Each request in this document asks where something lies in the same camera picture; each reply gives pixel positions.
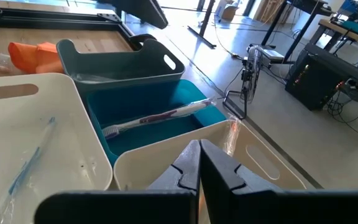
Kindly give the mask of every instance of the gray floor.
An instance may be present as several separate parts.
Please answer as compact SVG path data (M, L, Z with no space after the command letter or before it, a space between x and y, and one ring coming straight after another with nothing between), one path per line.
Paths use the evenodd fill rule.
M88 0L82 1L69 1L68 4L74 3L77 7L82 7L78 3L89 4L84 7L110 7L104 4L90 6L91 2ZM239 77L228 85L242 68L241 61L231 58L219 45L217 36L225 48L245 56L246 47L251 43L260 43L269 26L236 16L232 24L219 23L215 31L212 17L205 35L210 42L218 45L212 50L186 28L187 25L197 28L198 21L203 17L202 13L172 9L164 11L170 22L170 26L164 30L140 24L132 16L126 17L126 24L134 33L150 33L167 46L186 65L182 78L192 81L206 96L220 98L225 89L240 90ZM293 41L290 28L279 27L280 32L276 33L274 39L273 36L270 39L281 54L285 54ZM300 44L295 49L293 59L297 58L302 48L303 45ZM338 55L354 63L358 59L358 45L345 45ZM274 65L272 70L284 76L288 72L288 65ZM227 114L221 101L219 100L217 107ZM233 97L233 101L240 108L244 106L238 97ZM326 111L307 110L284 90L281 83L262 72L254 101L248 106L248 115L245 124L266 144L276 149L279 156L308 187L358 188L358 134L345 124L333 120ZM344 119L356 116L358 104L349 103L344 108ZM358 120L352 126L358 130Z

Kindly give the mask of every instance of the white tray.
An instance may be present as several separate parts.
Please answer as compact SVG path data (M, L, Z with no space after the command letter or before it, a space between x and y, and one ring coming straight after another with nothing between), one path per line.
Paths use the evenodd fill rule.
M144 190L158 178L193 139L207 139L225 148L233 121L222 121L180 136L123 153L114 165L120 190ZM239 123L233 158L252 172L283 189L306 189L303 182L245 125ZM200 200L199 223L209 223L204 200Z
M17 191L13 224L30 223L38 204L51 194L105 190L112 179L111 166L73 80L57 73L0 78L0 86L23 84L15 88L15 95L36 93L0 99L0 207L51 117L56 125L48 146ZM6 94L0 90L0 96Z

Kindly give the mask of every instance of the orange object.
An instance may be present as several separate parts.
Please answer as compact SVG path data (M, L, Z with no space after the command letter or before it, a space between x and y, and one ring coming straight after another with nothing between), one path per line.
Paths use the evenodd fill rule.
M48 42L37 46L11 42L8 46L13 65L27 73L63 73L56 45Z

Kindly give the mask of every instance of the black equipment box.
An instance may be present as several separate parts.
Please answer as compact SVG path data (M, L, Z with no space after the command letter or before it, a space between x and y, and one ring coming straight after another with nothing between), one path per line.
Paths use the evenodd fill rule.
M321 110L358 68L313 44L306 45L289 71L285 90L309 110Z

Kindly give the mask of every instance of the black desk leg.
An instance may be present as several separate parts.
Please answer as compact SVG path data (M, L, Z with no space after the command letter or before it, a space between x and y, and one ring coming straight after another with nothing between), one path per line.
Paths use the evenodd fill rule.
M197 33L197 31L195 31L190 26L187 26L187 28L189 28L189 30L192 33L194 33L194 35L197 35L198 37L201 37L202 40L204 41L204 43L206 43L208 45L208 47L210 47L210 48L215 48L216 44L212 44L207 39L205 39L204 34L205 34L206 26L208 25L208 22L209 22L209 17L211 16L212 7L214 6L214 3L215 3L215 0L210 0L210 2L208 4L208 8L206 10L205 17L204 17L204 20L203 20L203 25L201 25L200 33Z
M314 35L310 39L309 43L316 45L318 40L321 38L321 36L324 34L325 31L326 31L326 27L320 25L318 27L316 33L314 33Z
M116 14L117 14L117 16L121 19L121 16L122 16L122 10L121 10L121 9L116 8Z
M331 40L328 42L328 44L324 47L324 50L330 51L338 42L339 38L341 38L342 34L340 32L335 32Z
M288 49L287 53L285 54L284 62L287 62L287 60L290 58L292 52L295 50L295 47L299 44L299 41L301 41L303 35L305 34L306 30L309 28L311 22L315 17L316 17L316 12L313 12L310 15L309 19L306 21L306 24L303 26L302 30L299 32L294 42L292 43L291 47Z
M285 6L287 6L287 1L286 0L284 0L284 2L281 4L281 7L277 12L276 17L274 17L272 25L270 25L270 27L268 28L268 31L267 31L267 33L265 35L265 38L263 39L263 41L261 43L263 46L265 46L267 41L269 40L270 35L272 34L272 32L273 32L274 28L276 27L278 21L280 20L281 14L283 14Z

